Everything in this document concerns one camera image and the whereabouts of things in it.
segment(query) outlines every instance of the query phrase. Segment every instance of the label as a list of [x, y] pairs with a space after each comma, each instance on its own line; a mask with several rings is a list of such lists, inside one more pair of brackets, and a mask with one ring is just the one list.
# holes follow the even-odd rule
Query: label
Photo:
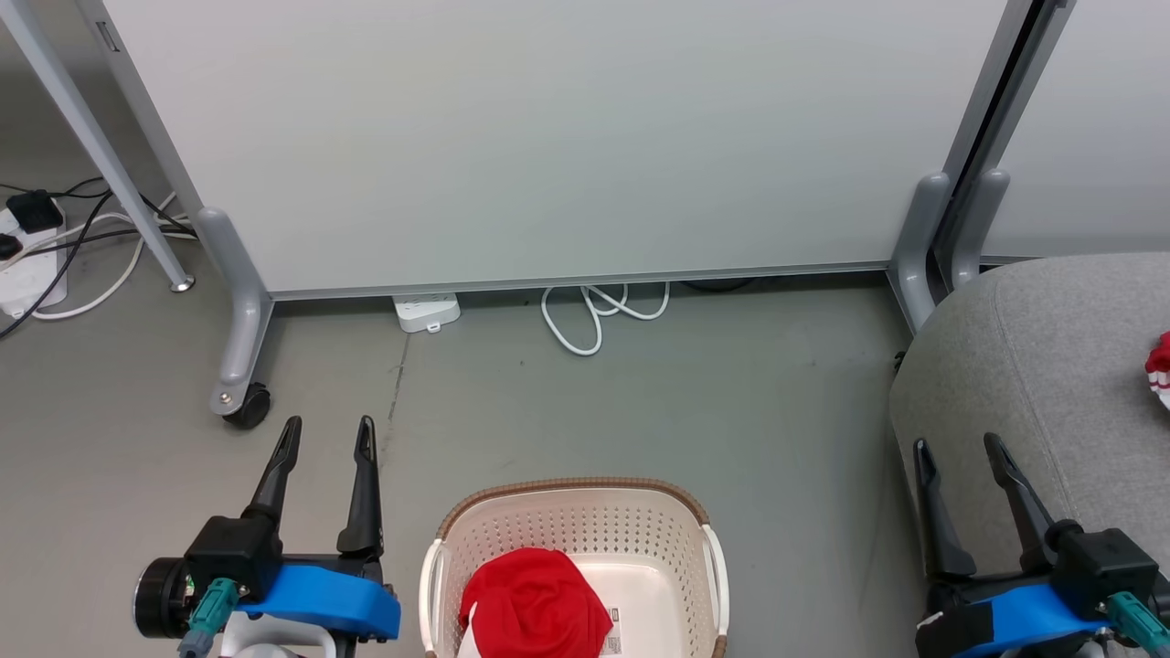
[[613, 628], [601, 644], [601, 656], [621, 656], [621, 612], [617, 608], [610, 608], [610, 621]]

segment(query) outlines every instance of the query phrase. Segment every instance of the gray fabric chair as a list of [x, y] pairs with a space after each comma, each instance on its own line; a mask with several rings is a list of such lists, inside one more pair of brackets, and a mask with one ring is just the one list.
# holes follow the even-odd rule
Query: gray fabric chair
[[1003, 437], [1054, 519], [1117, 527], [1170, 573], [1170, 411], [1144, 363], [1170, 331], [1170, 254], [1073, 256], [980, 275], [915, 337], [890, 417], [913, 481], [924, 437], [980, 574], [1017, 570], [1019, 541], [984, 432]]

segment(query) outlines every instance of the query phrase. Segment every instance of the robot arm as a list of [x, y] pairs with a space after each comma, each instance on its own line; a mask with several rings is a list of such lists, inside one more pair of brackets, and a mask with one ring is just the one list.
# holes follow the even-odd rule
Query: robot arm
[[212, 516], [184, 557], [160, 557], [146, 568], [135, 590], [142, 635], [184, 638], [180, 658], [205, 658], [221, 631], [223, 656], [259, 644], [304, 643], [349, 658], [358, 643], [398, 638], [401, 605], [383, 582], [380, 562], [373, 420], [363, 417], [358, 427], [357, 475], [337, 555], [285, 555], [280, 540], [301, 430], [301, 418], [289, 418], [239, 519]]
[[930, 582], [915, 636], [920, 658], [1071, 658], [1107, 637], [1170, 658], [1170, 582], [1157, 562], [1116, 528], [1086, 533], [1075, 521], [1053, 522], [1003, 440], [987, 433], [984, 447], [1020, 536], [1021, 571], [975, 576], [975, 561], [959, 547], [942, 500], [930, 447], [916, 441]]

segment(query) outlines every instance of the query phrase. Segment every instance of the red cloth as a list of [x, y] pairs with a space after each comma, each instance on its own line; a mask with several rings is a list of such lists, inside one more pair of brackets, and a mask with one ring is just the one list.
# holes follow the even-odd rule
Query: red cloth
[[1158, 347], [1150, 350], [1150, 357], [1145, 359], [1145, 371], [1170, 371], [1170, 331], [1162, 334], [1162, 337], [1158, 338]]
[[472, 621], [483, 658], [597, 658], [610, 614], [569, 556], [521, 548], [480, 567], [463, 590], [459, 622]]

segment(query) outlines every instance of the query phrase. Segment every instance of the laundry basket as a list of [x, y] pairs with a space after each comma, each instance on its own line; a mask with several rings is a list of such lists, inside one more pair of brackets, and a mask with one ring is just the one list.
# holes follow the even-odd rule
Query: laundry basket
[[631, 478], [509, 485], [456, 505], [422, 563], [427, 658], [455, 658], [472, 574], [524, 547], [567, 554], [610, 610], [614, 629], [601, 656], [722, 658], [728, 575], [707, 512], [674, 485]]

